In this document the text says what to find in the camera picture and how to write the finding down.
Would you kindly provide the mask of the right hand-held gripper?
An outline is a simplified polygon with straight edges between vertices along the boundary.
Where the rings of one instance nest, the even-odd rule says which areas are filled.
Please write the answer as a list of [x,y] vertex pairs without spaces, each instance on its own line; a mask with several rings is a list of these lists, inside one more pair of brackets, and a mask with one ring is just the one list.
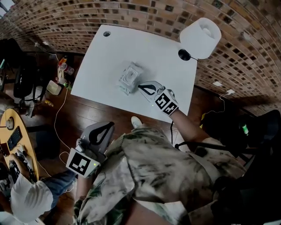
[[[145,81],[138,85],[138,90],[149,102],[154,101],[155,99],[155,104],[161,112],[168,116],[173,114],[174,111],[179,108],[173,91],[171,89],[164,89],[164,87],[157,81]],[[163,91],[156,95],[156,90]]]

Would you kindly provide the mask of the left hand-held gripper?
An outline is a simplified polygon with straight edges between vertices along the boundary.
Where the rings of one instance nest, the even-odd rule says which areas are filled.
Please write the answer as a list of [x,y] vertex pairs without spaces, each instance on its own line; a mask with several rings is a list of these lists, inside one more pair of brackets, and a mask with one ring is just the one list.
[[77,175],[88,178],[95,174],[107,159],[104,154],[113,136],[115,124],[113,122],[98,122],[88,126],[71,148],[66,167]]

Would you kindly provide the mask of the white plastic packet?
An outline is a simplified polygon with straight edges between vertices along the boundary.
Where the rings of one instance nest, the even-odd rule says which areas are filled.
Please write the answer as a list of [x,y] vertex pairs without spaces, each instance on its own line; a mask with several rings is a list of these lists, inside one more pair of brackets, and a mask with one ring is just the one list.
[[134,92],[139,84],[141,75],[144,73],[142,67],[138,64],[131,62],[122,72],[118,80],[119,89],[126,95]]

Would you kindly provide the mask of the person's right forearm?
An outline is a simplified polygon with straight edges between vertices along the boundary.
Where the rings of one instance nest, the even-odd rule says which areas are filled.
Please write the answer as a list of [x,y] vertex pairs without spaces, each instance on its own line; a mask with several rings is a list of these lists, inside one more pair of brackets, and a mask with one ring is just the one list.
[[175,110],[170,116],[184,141],[202,142],[210,136],[196,126],[182,111]]

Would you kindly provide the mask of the person's left forearm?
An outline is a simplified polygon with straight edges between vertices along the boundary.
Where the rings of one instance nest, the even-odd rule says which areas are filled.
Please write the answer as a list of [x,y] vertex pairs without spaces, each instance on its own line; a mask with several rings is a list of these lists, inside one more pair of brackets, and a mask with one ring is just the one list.
[[75,201],[78,201],[80,198],[83,198],[83,199],[86,198],[96,177],[97,177],[96,174],[92,174],[91,176],[89,176],[87,178],[83,178],[80,175],[78,176]]

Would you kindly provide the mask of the person's white shoe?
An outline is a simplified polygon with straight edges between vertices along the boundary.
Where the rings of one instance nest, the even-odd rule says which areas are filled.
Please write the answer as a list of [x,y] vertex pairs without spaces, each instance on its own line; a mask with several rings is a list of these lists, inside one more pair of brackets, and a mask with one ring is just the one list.
[[141,120],[136,116],[131,117],[131,123],[134,129],[142,126]]

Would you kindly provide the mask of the white table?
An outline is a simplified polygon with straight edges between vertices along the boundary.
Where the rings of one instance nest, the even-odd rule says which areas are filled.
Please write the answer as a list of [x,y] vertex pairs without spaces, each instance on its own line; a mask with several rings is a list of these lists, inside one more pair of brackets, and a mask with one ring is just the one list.
[[140,82],[157,81],[171,89],[182,112],[188,113],[197,61],[182,60],[179,42],[148,32],[102,25],[94,36],[77,72],[71,94],[153,119],[170,122],[139,92],[118,88],[123,71],[134,62],[144,73]]

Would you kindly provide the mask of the person's camouflage shirt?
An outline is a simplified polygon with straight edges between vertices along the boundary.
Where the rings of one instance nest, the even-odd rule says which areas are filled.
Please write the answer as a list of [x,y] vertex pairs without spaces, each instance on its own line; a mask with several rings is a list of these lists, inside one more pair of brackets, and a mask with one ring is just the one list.
[[215,225],[216,180],[245,173],[227,151],[182,152],[146,126],[116,139],[106,155],[87,195],[74,205],[75,225],[121,225],[131,200],[172,225]]

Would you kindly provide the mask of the white plastic container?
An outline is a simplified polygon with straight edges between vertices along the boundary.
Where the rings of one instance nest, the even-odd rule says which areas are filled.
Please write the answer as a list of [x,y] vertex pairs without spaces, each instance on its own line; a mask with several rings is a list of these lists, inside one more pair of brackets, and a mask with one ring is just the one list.
[[55,83],[54,81],[50,80],[47,85],[47,91],[50,92],[52,95],[59,95],[61,92],[61,86]]

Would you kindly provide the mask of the white shade table lamp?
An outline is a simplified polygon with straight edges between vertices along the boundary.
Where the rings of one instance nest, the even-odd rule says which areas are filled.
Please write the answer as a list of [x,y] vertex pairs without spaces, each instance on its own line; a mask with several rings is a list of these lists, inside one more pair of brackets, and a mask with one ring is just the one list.
[[188,61],[208,58],[221,39],[219,27],[208,18],[200,18],[180,32],[179,57]]

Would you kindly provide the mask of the yellow round table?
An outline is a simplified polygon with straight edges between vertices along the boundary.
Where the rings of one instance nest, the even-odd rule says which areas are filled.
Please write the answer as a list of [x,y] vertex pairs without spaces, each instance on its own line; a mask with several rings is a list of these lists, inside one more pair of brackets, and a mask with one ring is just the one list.
[[[14,119],[14,129],[8,130],[6,128],[6,121],[12,117]],[[31,143],[31,140],[29,138],[28,130],[25,126],[24,121],[22,120],[21,116],[14,110],[14,109],[7,109],[2,115],[1,121],[0,121],[0,144],[7,145],[7,141],[16,129],[16,127],[19,127],[22,138],[18,142],[18,145],[15,146],[12,150],[9,149],[7,146],[8,154],[4,156],[5,162],[7,166],[9,166],[9,154],[16,153],[17,149],[19,149],[20,146],[24,146],[27,155],[29,155],[32,158],[33,168],[34,168],[34,175],[36,177],[36,180],[39,180],[39,168],[38,168],[38,162],[36,158],[36,154],[33,148],[33,145]]]

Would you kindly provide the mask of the black keyboard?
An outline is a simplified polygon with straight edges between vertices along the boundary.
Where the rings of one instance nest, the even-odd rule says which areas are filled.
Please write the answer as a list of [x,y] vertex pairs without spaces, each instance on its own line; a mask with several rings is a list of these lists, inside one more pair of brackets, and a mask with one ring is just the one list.
[[12,149],[17,146],[17,144],[21,139],[22,139],[22,133],[20,127],[17,126],[7,141],[9,150],[12,151]]

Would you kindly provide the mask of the person's leg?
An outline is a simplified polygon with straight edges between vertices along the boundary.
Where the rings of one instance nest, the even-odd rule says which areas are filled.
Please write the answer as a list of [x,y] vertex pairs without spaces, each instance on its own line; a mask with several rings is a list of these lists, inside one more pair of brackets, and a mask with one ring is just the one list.
[[126,225],[171,225],[153,211],[145,208],[136,201],[131,204]]

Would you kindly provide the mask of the black backpack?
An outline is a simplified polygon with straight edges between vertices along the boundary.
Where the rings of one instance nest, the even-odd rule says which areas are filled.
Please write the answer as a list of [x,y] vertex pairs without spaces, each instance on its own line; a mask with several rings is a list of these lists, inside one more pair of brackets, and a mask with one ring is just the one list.
[[36,87],[42,75],[42,67],[37,65],[36,58],[31,55],[24,55],[20,61],[16,73],[13,95],[15,98],[25,100],[25,97],[32,93],[32,98],[27,102],[36,102]]

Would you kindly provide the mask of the black office chair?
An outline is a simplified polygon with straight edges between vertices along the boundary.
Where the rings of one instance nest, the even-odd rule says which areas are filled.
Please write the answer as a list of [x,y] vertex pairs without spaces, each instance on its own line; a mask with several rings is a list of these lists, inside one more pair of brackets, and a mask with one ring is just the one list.
[[[249,135],[243,132],[246,124]],[[207,113],[203,130],[212,138],[219,140],[235,157],[248,162],[243,154],[253,155],[257,149],[274,140],[281,133],[281,113],[272,110],[261,116],[247,114],[233,116],[224,112]]]

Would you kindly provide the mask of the black equipment bag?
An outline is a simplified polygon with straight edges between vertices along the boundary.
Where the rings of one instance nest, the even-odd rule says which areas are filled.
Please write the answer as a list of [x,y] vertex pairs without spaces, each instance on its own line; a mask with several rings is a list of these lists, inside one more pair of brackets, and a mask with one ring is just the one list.
[[213,188],[218,198],[211,210],[217,224],[263,225],[281,220],[281,188],[274,181],[220,177]]

